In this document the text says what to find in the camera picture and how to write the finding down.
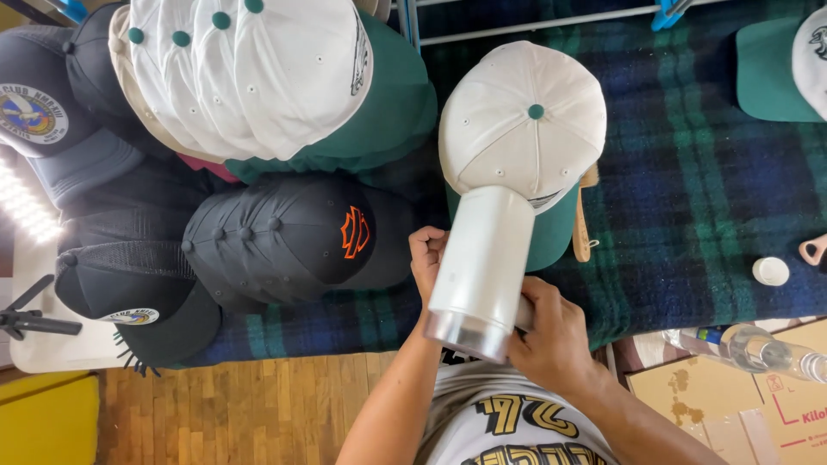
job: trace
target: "cardboard box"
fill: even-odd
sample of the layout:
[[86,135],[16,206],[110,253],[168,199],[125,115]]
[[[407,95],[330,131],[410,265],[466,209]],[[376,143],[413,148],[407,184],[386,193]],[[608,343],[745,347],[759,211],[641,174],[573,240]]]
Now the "cardboard box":
[[[775,337],[827,353],[827,320]],[[693,357],[627,376],[644,403],[732,465],[827,463],[827,385]]]

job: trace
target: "orange embroidered logo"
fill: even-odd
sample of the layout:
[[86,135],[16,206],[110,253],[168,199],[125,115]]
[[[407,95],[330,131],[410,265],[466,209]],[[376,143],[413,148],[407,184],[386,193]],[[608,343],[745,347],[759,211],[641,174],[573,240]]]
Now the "orange embroidered logo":
[[370,229],[367,227],[365,215],[351,206],[351,212],[345,215],[345,223],[342,230],[342,248],[346,250],[345,258],[356,258],[370,241]]

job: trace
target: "led light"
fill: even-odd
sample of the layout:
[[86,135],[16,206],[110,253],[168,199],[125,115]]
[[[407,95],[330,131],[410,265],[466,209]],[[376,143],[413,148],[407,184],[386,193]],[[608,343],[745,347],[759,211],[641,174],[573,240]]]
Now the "led light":
[[60,234],[54,212],[47,210],[8,165],[0,160],[0,206],[9,218],[37,242],[47,242]]

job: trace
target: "plaid blanket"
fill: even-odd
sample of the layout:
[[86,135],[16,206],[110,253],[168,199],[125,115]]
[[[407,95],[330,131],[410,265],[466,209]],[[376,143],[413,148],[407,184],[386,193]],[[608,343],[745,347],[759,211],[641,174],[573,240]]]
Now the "plaid blanket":
[[[642,4],[470,1],[420,8],[423,36]],[[423,48],[441,103],[485,53],[517,40],[572,55],[601,82],[609,129],[600,183],[583,192],[600,245],[588,263],[568,253],[537,273],[586,311],[593,348],[661,328],[825,313],[827,276],[796,249],[827,233],[827,124],[758,121],[734,92],[734,33],[820,6],[734,0],[693,7],[658,33],[647,15]],[[412,200],[425,223],[448,226],[435,141],[359,177]],[[761,256],[784,259],[790,281],[758,284],[751,266]],[[229,314],[211,347],[184,365],[394,350],[421,305],[409,279]]]

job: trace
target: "person's left hand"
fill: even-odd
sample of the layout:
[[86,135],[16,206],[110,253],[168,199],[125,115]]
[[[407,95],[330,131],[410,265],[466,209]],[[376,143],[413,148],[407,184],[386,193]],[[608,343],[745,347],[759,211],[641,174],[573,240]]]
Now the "person's left hand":
[[448,231],[426,226],[408,237],[411,246],[411,271],[422,296],[423,311],[427,311],[433,285],[437,281],[442,254],[448,242]]

